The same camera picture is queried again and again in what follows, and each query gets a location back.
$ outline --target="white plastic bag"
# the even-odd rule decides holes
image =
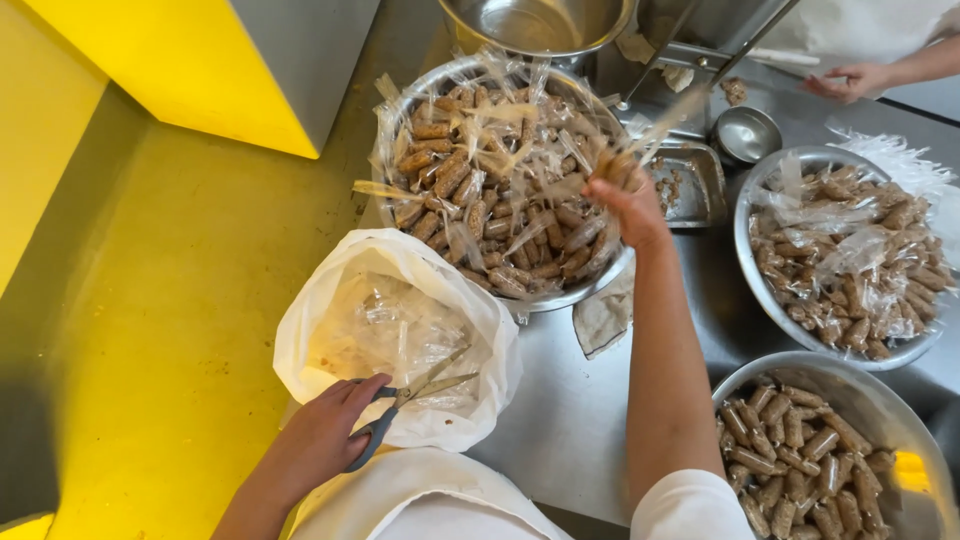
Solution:
[[[408,282],[447,307],[455,309],[472,332],[467,355],[489,355],[480,359],[480,376],[475,407],[465,416],[447,410],[402,407],[384,443],[397,447],[436,446],[449,452],[464,452],[481,441],[496,425],[496,416],[516,392],[523,368],[517,341],[518,328],[510,312],[490,293],[463,277],[435,251],[413,236],[396,229],[352,231],[344,237],[313,273],[287,309],[276,330],[274,370],[301,404],[320,395],[338,377],[309,361],[309,340],[323,319],[341,278],[357,268],[372,268],[377,274]],[[438,379],[456,372],[455,363]],[[395,378],[392,385],[402,385]],[[379,400],[367,407],[358,425],[379,418],[393,400]]]

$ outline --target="stainless steel bowl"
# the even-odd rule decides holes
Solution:
[[[441,65],[426,75],[417,79],[400,94],[400,105],[408,112],[413,112],[421,96],[428,92],[428,88],[434,88],[437,91],[450,90],[456,84],[450,80],[451,75],[463,74],[468,77],[474,77],[486,72],[483,64],[475,57],[464,57],[454,61],[449,61]],[[588,95],[584,92],[583,86],[572,75],[557,67],[550,67],[547,78],[546,90],[560,95],[574,95],[582,103],[592,103],[594,113],[591,120],[600,127],[600,129],[611,135],[614,139],[626,136],[626,132],[616,119],[596,95],[590,92]],[[383,182],[382,176],[373,177],[375,182]],[[377,206],[380,211],[380,218],[386,227],[394,227],[394,216],[387,202],[383,197],[376,197]],[[607,286],[616,278],[620,272],[631,262],[634,257],[634,250],[621,244],[620,252],[607,263],[607,268],[603,272],[594,276],[591,280],[577,283],[566,289],[564,292],[536,300],[534,302],[521,302],[507,298],[500,300],[507,306],[507,309],[514,313],[552,311],[563,307],[573,306],[574,304],[592,296],[595,292]]]
[[[780,128],[773,118],[753,107],[731,107],[713,125],[714,146],[721,154],[754,164],[783,148]]]
[[[913,410],[869,373],[807,352],[754,360],[713,390],[713,407],[758,382],[777,381],[814,392],[875,446],[897,451],[898,463],[883,481],[880,509],[891,538],[960,538],[956,500],[943,455]]]
[[[527,56],[578,57],[613,41],[635,0],[440,0],[468,54],[484,43]]]
[[[833,148],[831,146],[799,146],[788,150],[780,150],[771,154],[761,161],[747,176],[736,199],[733,216],[733,237],[736,243],[736,256],[740,260],[740,268],[743,269],[743,275],[747,279],[747,284],[754,291],[756,299],[760,302],[763,310],[770,315],[783,331],[790,337],[796,339],[801,345],[837,360],[846,360],[848,363],[866,371],[888,371],[896,369],[919,358],[923,353],[930,349],[936,342],[941,328],[930,325],[928,332],[919,335],[898,347],[890,350],[890,357],[885,360],[869,360],[865,356],[856,353],[847,354],[846,352],[833,349],[817,339],[809,331],[804,330],[793,319],[787,316],[786,311],[777,303],[773,292],[767,286],[763,276],[760,275],[754,260],[754,252],[750,249],[750,214],[752,204],[750,203],[750,192],[757,186],[763,185],[768,178],[780,170],[780,160],[786,157],[787,153],[793,152],[800,158],[800,163],[804,174],[813,173],[832,163],[835,167],[842,165],[856,165],[868,178],[874,178],[881,182],[889,182],[890,176],[883,172],[872,162],[864,160],[860,156]]]

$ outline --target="white apron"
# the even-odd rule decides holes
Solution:
[[[313,490],[290,540],[373,540],[408,504],[443,493],[513,515],[550,540],[572,540],[508,479],[465,455],[410,448],[375,455]]]

